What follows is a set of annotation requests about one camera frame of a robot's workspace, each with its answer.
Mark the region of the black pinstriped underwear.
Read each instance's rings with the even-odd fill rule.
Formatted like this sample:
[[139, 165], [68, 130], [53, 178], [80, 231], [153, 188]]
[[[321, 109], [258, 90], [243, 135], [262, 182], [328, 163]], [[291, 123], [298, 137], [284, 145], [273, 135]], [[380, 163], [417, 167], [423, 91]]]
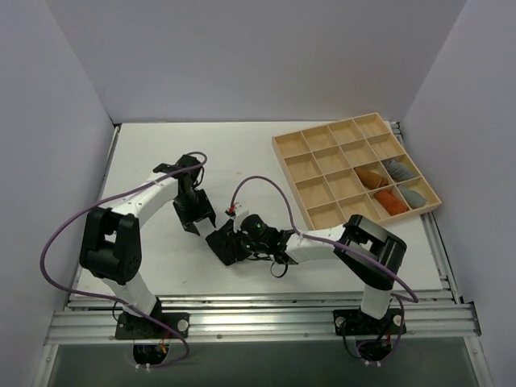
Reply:
[[210, 250], [225, 265], [231, 266], [246, 260], [251, 253], [244, 247], [241, 235], [234, 231], [234, 221], [229, 219], [206, 238]]

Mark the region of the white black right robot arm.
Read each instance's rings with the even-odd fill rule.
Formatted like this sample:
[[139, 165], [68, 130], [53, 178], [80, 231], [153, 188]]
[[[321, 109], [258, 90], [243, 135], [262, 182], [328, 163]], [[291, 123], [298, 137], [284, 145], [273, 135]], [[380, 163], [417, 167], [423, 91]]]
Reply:
[[296, 232], [277, 230], [251, 214], [238, 217], [233, 231], [244, 251], [278, 264], [341, 261], [364, 283], [360, 327], [374, 333], [387, 323], [391, 293], [407, 244], [372, 220], [355, 214], [343, 225]]

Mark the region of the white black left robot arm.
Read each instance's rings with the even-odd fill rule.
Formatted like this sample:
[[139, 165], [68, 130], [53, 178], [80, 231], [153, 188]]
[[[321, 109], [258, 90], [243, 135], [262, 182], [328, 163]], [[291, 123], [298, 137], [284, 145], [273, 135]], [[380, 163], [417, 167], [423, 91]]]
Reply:
[[168, 203], [188, 233], [200, 235], [197, 224], [205, 219], [215, 223], [213, 206], [200, 188], [206, 162], [204, 153], [189, 152], [174, 164], [158, 164], [142, 185], [105, 199], [86, 216], [80, 266], [110, 287], [123, 310], [135, 316], [133, 327], [144, 338], [157, 336], [163, 319], [159, 298], [139, 272], [140, 230]]

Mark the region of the wooden compartment tray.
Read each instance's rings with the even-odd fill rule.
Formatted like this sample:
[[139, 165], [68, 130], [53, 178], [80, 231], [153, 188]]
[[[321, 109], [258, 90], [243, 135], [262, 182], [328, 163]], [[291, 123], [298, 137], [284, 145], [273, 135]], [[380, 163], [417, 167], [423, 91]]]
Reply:
[[442, 204], [378, 113], [278, 135], [272, 146], [312, 230], [355, 214], [386, 226]]

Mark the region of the brown rolled cloth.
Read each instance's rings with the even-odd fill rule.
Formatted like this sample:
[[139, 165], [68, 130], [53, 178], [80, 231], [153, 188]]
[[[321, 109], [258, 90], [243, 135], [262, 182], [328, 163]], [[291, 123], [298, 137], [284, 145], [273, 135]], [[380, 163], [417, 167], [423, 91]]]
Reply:
[[354, 170], [360, 182], [369, 190], [375, 190], [389, 185], [389, 181], [385, 177], [369, 169], [356, 167]]

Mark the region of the orange rolled cloth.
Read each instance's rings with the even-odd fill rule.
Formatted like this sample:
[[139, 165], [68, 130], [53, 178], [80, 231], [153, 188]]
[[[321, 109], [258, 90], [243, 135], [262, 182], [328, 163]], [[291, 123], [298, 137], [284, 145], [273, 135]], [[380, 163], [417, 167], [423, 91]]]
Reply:
[[403, 214], [409, 210], [408, 206], [398, 199], [390, 190], [383, 189], [377, 191], [373, 196], [391, 216]]

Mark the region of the grey striped rolled cloth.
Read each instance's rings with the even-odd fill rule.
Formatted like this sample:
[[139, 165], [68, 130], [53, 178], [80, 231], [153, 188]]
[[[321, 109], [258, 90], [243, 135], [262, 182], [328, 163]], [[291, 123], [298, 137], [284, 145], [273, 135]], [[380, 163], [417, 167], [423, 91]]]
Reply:
[[382, 164], [387, 173], [397, 182], [408, 181], [416, 178], [416, 175], [396, 158], [383, 160]]

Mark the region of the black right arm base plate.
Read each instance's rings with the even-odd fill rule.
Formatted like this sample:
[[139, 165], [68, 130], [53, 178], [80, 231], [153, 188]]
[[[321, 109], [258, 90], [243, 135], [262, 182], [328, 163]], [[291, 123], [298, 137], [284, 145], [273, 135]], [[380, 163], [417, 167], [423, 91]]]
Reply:
[[400, 308], [390, 308], [384, 317], [375, 319], [360, 309], [334, 310], [335, 333], [342, 336], [404, 335], [406, 325], [401, 321]]

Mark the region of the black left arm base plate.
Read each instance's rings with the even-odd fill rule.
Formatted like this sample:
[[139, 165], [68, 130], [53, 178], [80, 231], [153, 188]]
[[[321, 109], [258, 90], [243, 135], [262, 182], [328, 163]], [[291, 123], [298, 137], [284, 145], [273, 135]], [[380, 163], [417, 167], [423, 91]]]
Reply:
[[[165, 313], [158, 319], [185, 339], [189, 334], [189, 318], [190, 315], [187, 313]], [[177, 338], [168, 330], [147, 318], [137, 317], [126, 312], [122, 312], [118, 317], [114, 337], [118, 340]]]

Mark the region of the aluminium rail frame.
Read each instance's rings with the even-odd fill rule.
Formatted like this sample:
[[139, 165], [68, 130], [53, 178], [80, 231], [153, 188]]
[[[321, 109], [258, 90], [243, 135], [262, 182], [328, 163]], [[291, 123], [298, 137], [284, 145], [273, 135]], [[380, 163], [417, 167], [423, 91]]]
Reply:
[[[256, 202], [266, 217], [303, 224], [301, 211], [287, 211], [279, 194], [288, 184], [273, 137], [300, 156], [320, 126], [318, 121], [122, 123], [109, 150], [102, 194], [124, 191], [160, 161], [199, 150], [208, 157], [205, 187], [212, 202], [226, 204], [243, 178], [260, 174], [264, 181]], [[369, 371], [340, 361], [342, 382], [357, 376], [361, 385], [379, 377], [391, 385], [490, 386], [476, 309], [460, 299], [434, 215], [402, 220], [392, 230], [409, 244], [401, 273], [420, 301], [406, 303], [408, 333], [387, 364]], [[144, 278], [166, 310], [190, 313], [191, 345], [331, 343], [336, 341], [331, 312], [357, 306], [362, 292], [350, 271], [331, 262], [307, 264], [285, 281], [271, 278], [258, 264], [224, 268], [181, 230], [170, 207], [145, 227], [144, 253]]]

